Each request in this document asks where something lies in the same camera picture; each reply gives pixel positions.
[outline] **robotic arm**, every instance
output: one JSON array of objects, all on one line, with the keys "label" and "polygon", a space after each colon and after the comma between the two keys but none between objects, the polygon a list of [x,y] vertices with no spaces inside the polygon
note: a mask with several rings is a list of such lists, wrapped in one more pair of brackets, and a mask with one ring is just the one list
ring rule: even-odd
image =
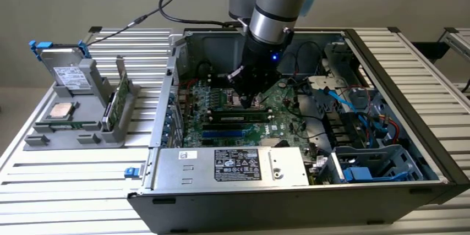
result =
[{"label": "robotic arm", "polygon": [[313,4],[313,0],[255,0],[247,4],[250,1],[231,0],[230,12],[231,17],[238,18],[240,15],[235,12],[247,13],[253,9],[242,63],[227,77],[244,108],[281,78],[277,67],[293,40],[295,22]]}]

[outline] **motherboard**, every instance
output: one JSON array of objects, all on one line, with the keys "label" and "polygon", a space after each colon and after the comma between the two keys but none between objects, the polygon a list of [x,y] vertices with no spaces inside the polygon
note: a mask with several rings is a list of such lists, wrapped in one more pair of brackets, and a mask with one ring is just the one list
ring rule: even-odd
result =
[{"label": "motherboard", "polygon": [[184,119],[184,147],[295,146],[307,153],[310,142],[291,106],[287,81],[282,79],[243,109],[230,88],[198,81],[179,92]]}]

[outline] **white wall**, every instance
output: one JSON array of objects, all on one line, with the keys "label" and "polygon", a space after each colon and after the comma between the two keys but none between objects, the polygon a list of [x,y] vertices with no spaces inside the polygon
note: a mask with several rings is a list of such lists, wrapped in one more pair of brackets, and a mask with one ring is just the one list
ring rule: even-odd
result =
[{"label": "white wall", "polygon": [[[182,18],[228,20],[228,0],[175,0],[167,11]],[[28,41],[75,43],[90,26],[122,27],[158,0],[0,0],[0,86],[46,87],[52,82]],[[144,28],[183,27],[155,15]],[[317,0],[298,26],[398,26],[411,40],[435,40],[445,26],[470,28],[470,0]],[[449,56],[439,63],[454,81],[470,64]]]}]

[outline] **warning label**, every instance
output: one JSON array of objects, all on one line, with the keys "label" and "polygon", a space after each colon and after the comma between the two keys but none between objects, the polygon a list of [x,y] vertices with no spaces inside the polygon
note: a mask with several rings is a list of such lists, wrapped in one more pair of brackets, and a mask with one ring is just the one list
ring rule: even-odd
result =
[{"label": "warning label", "polygon": [[258,149],[215,150],[214,165],[218,182],[262,179]]},{"label": "warning label", "polygon": [[54,70],[56,71],[62,83],[70,90],[90,89],[90,84],[80,68],[55,67]]}]

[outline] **green circuit board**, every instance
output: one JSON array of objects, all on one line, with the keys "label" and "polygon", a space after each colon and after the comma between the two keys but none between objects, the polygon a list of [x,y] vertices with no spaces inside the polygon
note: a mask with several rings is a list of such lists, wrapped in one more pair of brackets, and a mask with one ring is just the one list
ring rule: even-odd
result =
[{"label": "green circuit board", "polygon": [[[261,94],[253,103],[253,107],[244,110],[239,105],[239,99],[232,89],[211,88],[204,81],[199,81],[188,90],[186,90],[184,100],[187,100],[183,108],[184,119],[184,147],[210,147],[210,146],[267,146],[263,139],[286,140],[290,146],[301,149],[309,148],[309,140],[306,132],[298,132],[299,136],[290,131],[290,123],[298,127],[301,120],[289,113],[283,99],[287,88],[281,88],[275,84],[266,93]],[[207,137],[203,133],[211,132],[204,130],[207,121],[207,111],[270,111],[270,121],[266,123],[243,123],[238,133],[239,136],[230,137]]]}]

